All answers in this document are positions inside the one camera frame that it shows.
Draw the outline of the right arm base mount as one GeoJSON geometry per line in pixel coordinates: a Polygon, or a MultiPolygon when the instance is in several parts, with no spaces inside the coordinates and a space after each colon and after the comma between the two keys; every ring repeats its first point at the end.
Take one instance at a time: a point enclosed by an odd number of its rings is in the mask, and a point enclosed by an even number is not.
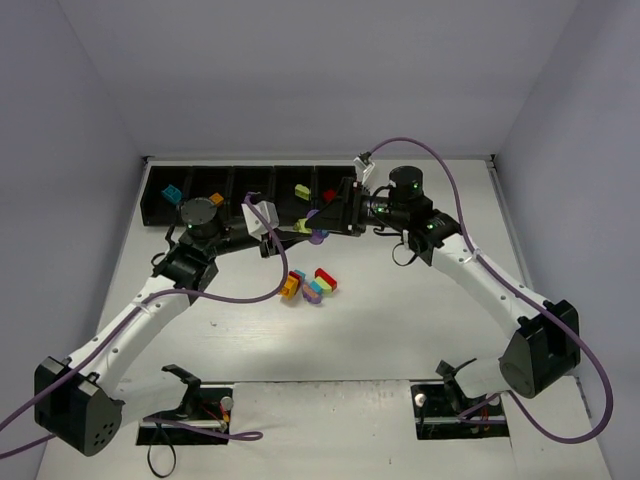
{"type": "Polygon", "coordinates": [[[504,408],[494,399],[480,408],[484,398],[460,402],[442,382],[412,383],[411,399],[419,441],[482,440],[510,436],[504,408]]]}

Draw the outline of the purple heart lego plate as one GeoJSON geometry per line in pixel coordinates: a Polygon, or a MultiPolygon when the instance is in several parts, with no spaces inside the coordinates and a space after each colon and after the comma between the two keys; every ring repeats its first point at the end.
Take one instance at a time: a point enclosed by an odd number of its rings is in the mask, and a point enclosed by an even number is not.
{"type": "Polygon", "coordinates": [[[321,245],[328,235],[329,232],[326,230],[313,230],[309,242],[313,245],[321,245]]]}

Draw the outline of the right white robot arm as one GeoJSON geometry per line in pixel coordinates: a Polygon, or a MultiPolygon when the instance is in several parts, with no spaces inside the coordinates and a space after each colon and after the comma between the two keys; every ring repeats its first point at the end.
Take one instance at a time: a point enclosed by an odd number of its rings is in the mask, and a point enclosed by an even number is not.
{"type": "Polygon", "coordinates": [[[324,207],[309,214],[313,230],[358,236],[367,226],[399,234],[415,259],[435,268],[465,290],[496,321],[509,343],[497,358],[473,359],[438,373],[469,399],[511,390],[531,399],[581,361],[573,340],[579,317],[568,301],[552,303],[520,287],[466,244],[458,221],[436,209],[423,191],[423,173],[413,166],[394,168],[387,197],[370,193],[346,178],[324,207]]]}

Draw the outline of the red small lego brick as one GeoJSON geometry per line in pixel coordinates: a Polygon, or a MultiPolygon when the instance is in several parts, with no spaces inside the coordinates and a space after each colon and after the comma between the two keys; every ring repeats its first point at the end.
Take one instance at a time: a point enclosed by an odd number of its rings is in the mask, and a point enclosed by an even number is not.
{"type": "Polygon", "coordinates": [[[332,201],[337,195],[337,192],[334,189],[327,189],[322,193],[322,199],[325,203],[329,203],[332,201]]]}

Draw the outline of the green lego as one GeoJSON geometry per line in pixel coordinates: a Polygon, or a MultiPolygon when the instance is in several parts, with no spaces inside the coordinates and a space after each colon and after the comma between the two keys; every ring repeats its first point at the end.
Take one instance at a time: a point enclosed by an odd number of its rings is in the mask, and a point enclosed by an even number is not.
{"type": "Polygon", "coordinates": [[[306,226],[306,218],[299,219],[295,222],[293,229],[295,232],[303,234],[311,234],[312,230],[306,226]]]}

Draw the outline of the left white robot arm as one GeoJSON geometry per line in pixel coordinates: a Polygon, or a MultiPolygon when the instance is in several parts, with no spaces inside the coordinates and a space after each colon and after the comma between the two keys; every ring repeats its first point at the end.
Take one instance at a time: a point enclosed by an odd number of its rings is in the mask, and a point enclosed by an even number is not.
{"type": "Polygon", "coordinates": [[[258,246],[263,255],[283,254],[305,240],[322,242],[323,231],[305,220],[279,227],[276,207],[249,193],[243,217],[224,221],[209,198],[183,203],[186,230],[154,266],[131,303],[91,341],[67,358],[45,359],[35,371],[36,423],[83,455],[101,452],[118,430],[148,417],[182,420],[199,410],[201,381],[170,364],[159,375],[128,384],[123,378],[154,338],[196,300],[218,273],[219,256],[258,246]]]}

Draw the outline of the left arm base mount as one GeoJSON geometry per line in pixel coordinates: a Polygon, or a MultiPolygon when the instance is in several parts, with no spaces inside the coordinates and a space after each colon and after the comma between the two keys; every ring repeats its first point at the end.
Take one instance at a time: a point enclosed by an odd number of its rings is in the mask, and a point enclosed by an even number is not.
{"type": "MultiPolygon", "coordinates": [[[[181,403],[169,410],[153,414],[154,418],[170,420],[216,433],[229,435],[233,385],[206,383],[175,364],[162,367],[163,373],[176,377],[186,386],[181,403]]],[[[137,446],[213,446],[227,445],[227,438],[204,435],[173,424],[157,426],[153,422],[139,424],[137,446]]]]}

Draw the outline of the lime green lego brick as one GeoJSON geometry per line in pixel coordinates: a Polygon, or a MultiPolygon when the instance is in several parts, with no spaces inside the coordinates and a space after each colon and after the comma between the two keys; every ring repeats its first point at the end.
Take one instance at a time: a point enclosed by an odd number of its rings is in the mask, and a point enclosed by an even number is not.
{"type": "Polygon", "coordinates": [[[296,184],[294,187],[294,194],[297,198],[309,202],[311,198],[311,190],[309,187],[303,184],[296,184]]]}

